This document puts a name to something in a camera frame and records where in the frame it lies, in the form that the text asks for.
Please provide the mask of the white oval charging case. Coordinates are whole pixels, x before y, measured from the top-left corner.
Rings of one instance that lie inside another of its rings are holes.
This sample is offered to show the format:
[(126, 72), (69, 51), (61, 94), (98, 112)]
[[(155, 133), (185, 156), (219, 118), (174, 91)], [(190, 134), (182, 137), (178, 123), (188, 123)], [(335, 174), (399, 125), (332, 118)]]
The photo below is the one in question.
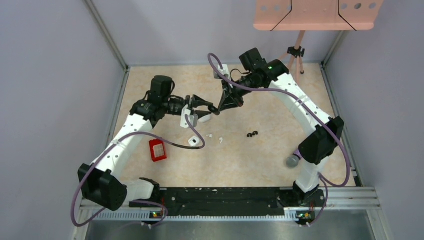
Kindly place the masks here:
[(205, 115), (205, 116), (199, 117), (199, 118), (198, 118), (198, 122), (199, 122), (199, 123), (206, 123), (206, 122), (210, 121), (210, 120), (211, 120), (211, 118), (212, 118), (212, 115), (211, 115), (211, 114), (208, 114), (208, 115)]

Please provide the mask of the black oval earbud case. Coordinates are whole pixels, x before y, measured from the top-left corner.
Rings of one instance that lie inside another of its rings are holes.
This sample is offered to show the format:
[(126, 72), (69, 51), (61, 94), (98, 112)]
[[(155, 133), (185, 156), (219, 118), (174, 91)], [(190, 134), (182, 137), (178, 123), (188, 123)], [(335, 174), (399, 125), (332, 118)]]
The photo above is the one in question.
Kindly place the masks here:
[(219, 111), (219, 109), (218, 109), (218, 108), (216, 108), (215, 106), (208, 106), (208, 110), (209, 110), (212, 114), (214, 114), (214, 115), (216, 115), (216, 116), (219, 116), (219, 115), (221, 114), (221, 112)]

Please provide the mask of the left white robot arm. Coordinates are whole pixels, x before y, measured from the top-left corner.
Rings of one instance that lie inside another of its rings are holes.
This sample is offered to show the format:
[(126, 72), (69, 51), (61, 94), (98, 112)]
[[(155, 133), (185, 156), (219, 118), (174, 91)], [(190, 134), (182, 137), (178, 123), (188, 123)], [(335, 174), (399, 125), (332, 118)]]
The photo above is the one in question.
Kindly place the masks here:
[(106, 209), (118, 210), (128, 195), (128, 187), (119, 177), (143, 137), (158, 138), (151, 132), (165, 115), (179, 116), (179, 125), (189, 128), (195, 127), (201, 117), (219, 114), (213, 103), (197, 95), (185, 98), (173, 95), (175, 87), (168, 76), (156, 75), (151, 80), (150, 90), (133, 104), (108, 147), (90, 165), (82, 164), (78, 169), (80, 189), (77, 193)]

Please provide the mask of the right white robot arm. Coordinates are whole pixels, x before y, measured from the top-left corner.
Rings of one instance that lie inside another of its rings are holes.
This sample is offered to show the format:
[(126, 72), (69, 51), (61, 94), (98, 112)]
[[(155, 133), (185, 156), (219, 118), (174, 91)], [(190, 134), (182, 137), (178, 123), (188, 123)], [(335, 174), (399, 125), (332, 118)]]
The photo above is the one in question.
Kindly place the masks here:
[(257, 48), (253, 48), (239, 59), (247, 75), (231, 80), (228, 67), (213, 60), (218, 57), (207, 55), (216, 77), (222, 80), (222, 97), (218, 106), (220, 112), (244, 105), (243, 97), (252, 92), (269, 92), (277, 97), (301, 125), (306, 139), (299, 144), (303, 163), (300, 174), (294, 182), (293, 200), (299, 206), (307, 206), (314, 198), (319, 182), (324, 181), (321, 172), (336, 147), (343, 153), (346, 162), (346, 177), (340, 187), (346, 186), (350, 178), (350, 162), (341, 137), (344, 120), (331, 117), (319, 108), (295, 82), (289, 69), (278, 59), (267, 62)]

